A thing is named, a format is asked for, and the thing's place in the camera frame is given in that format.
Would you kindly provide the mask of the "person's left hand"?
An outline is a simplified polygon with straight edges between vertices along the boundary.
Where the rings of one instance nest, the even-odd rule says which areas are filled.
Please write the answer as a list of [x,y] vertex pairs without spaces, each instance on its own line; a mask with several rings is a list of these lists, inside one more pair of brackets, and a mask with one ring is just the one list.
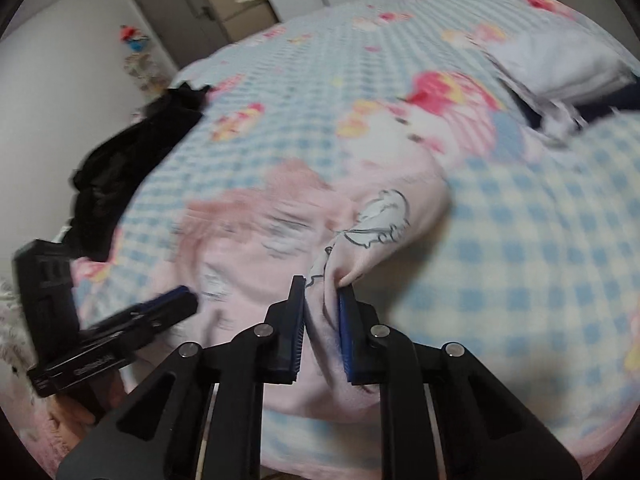
[[66,426],[92,426],[125,399],[119,372],[109,372],[50,396],[48,408]]

